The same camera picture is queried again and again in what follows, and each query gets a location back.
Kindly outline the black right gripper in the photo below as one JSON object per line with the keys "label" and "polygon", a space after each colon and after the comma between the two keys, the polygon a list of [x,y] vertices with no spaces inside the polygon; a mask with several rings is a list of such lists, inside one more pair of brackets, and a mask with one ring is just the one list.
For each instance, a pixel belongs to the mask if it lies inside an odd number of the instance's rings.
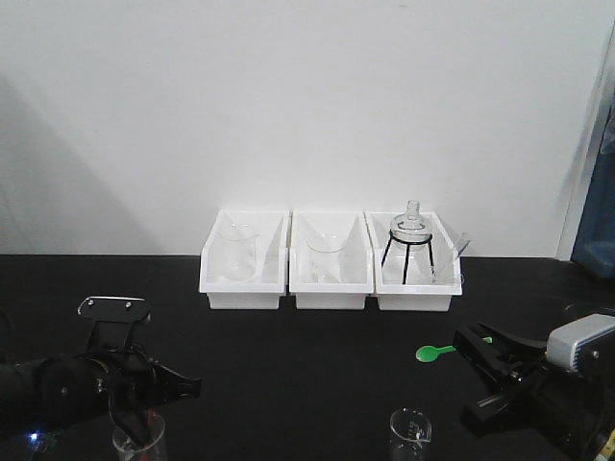
{"label": "black right gripper", "polygon": [[511,354],[535,358],[545,340],[524,338],[479,322],[460,327],[455,349],[491,388],[490,394],[464,405],[461,421],[473,433],[529,426],[566,454],[610,453],[610,361],[591,354],[579,371],[569,372],[543,360],[512,371],[484,340],[487,334]]}

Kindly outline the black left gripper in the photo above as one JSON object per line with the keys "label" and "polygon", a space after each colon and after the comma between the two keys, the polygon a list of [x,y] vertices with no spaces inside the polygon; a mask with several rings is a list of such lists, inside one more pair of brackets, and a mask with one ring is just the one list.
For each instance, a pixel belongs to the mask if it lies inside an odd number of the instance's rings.
{"label": "black left gripper", "polygon": [[40,372],[43,421],[70,426],[107,413],[116,427],[145,446],[148,406],[198,399],[202,389],[200,378],[183,376],[156,360],[149,365],[125,355],[46,361]]}

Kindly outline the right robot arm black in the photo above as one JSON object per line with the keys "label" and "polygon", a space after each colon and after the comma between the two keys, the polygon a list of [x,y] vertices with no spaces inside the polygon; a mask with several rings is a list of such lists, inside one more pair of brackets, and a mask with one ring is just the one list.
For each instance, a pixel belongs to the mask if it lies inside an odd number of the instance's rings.
{"label": "right robot arm black", "polygon": [[613,459],[613,317],[585,316],[543,341],[477,323],[459,328],[454,345],[489,389],[463,407],[472,433],[532,427],[572,460]]}

